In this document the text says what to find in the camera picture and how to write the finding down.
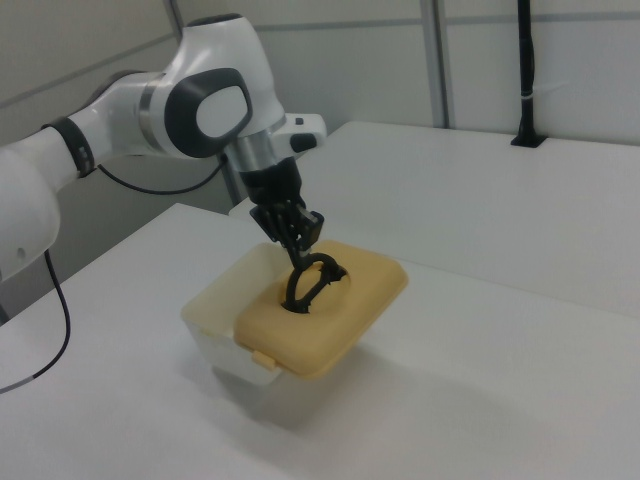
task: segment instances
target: black cable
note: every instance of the black cable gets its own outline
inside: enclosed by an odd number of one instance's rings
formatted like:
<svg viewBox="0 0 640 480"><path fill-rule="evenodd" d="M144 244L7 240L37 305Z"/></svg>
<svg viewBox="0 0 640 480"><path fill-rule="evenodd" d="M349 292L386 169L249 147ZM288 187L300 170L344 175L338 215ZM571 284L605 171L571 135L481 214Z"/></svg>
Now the black cable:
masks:
<svg viewBox="0 0 640 480"><path fill-rule="evenodd" d="M119 183L123 187L130 188L131 190L135 190L136 192L146 193L149 195L179 195L181 193L193 192L194 190L197 190L198 188L205 186L207 183L213 180L213 178L218 174L220 170L222 170L222 167L224 167L226 163L227 163L227 159L226 157L223 157L222 160L220 161L220 164L213 169L213 172L211 172L211 174L209 174L207 178L205 178L199 183L196 183L191 187L181 188L180 190L149 190L148 188L137 187L135 185L127 183L124 180L121 180L120 178L116 177L113 173L107 170L103 165L98 165L98 169L114 182Z"/></svg>
<svg viewBox="0 0 640 480"><path fill-rule="evenodd" d="M58 281L58 277L56 276L56 271L54 270L53 264L51 263L51 256L49 255L49 250L44 252L44 259L47 262L47 269L49 270L51 281L53 282L53 286L55 287L56 292L58 292L58 298L60 298L60 303L62 304L62 310L64 311L64 322L65 322L64 342L62 342L62 347L60 347L60 350L58 350L58 353L56 354L56 356L53 357L53 359L49 363L47 363L44 367L42 367L40 370L38 370L36 373L31 375L30 377L24 378L19 382L13 383L4 388L0 388L0 395L2 395L3 393L10 392L11 390L15 390L16 388L21 387L22 385L26 385L32 380L35 380L36 378L38 378L40 375L44 374L47 370L53 367L58 362L58 360L60 360L60 357L62 357L62 354L67 349L67 345L69 345L69 338L71 337L71 315L69 315L69 307L67 306L67 301L64 298L64 294L62 293L62 287L60 287L60 282Z"/></svg>

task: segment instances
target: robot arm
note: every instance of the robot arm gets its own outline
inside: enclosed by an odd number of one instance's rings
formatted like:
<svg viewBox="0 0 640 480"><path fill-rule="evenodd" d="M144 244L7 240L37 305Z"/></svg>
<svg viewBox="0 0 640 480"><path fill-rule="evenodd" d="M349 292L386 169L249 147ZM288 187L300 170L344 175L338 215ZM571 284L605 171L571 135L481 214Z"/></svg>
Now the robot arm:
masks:
<svg viewBox="0 0 640 480"><path fill-rule="evenodd" d="M0 281L54 243L55 193L123 155L196 159L224 151L257 204L253 217L294 266L308 266L323 218L306 210L294 158L325 137L320 116L285 114L245 18L192 22L163 72L121 76L85 108L0 148Z"/></svg>

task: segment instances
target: wall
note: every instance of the wall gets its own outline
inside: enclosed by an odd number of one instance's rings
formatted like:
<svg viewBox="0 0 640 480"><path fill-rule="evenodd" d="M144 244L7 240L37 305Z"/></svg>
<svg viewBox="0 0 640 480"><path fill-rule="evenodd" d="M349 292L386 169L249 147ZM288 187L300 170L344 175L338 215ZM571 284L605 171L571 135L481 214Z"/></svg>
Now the wall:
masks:
<svg viewBox="0 0 640 480"><path fill-rule="evenodd" d="M557 138L640 144L640 3L531 3L537 129ZM515 133L517 2L440 4L452 127Z"/></svg>
<svg viewBox="0 0 640 480"><path fill-rule="evenodd" d="M112 73L161 70L177 42L160 0L3 0L0 2L0 145L69 114ZM191 185L215 166L138 157L106 164L148 188ZM231 207L224 182L177 197L129 191L100 172L59 194L62 228L51 250L62 280L137 230L175 202L219 212ZM0 285L10 316L51 289L43 261Z"/></svg>
<svg viewBox="0 0 640 480"><path fill-rule="evenodd" d="M226 12L260 36L289 112L320 113L333 131L350 120L434 125L437 72L427 69L429 10L418 0L178 0L182 20Z"/></svg>

